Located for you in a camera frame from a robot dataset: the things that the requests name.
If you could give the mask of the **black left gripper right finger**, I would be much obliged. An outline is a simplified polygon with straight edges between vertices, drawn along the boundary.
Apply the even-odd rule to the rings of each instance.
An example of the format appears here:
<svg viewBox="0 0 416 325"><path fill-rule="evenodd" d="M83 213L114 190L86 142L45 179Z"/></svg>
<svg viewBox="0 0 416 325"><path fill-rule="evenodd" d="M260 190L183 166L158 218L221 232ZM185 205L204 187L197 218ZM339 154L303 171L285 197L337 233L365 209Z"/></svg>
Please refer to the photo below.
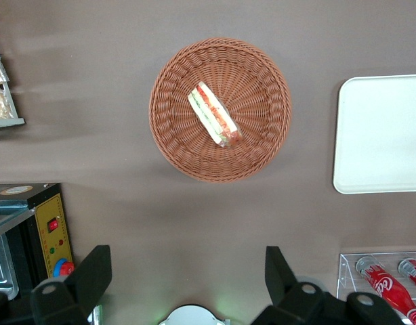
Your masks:
<svg viewBox="0 0 416 325"><path fill-rule="evenodd" d="M312 282L300 282L280 248L267 246L265 283L272 304L253 324L402 324L401 317L381 297L350 293L339 300Z"/></svg>

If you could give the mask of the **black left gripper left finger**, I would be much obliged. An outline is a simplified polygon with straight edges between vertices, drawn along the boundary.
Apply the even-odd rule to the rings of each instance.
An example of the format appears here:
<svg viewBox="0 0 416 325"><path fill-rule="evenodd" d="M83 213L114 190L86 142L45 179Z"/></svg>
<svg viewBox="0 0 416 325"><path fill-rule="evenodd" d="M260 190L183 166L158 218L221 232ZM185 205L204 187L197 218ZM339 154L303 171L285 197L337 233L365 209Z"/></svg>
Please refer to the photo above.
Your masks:
<svg viewBox="0 0 416 325"><path fill-rule="evenodd" d="M68 276L42 281L30 295L35 324L87 324L112 280L110 247L96 246Z"/></svg>

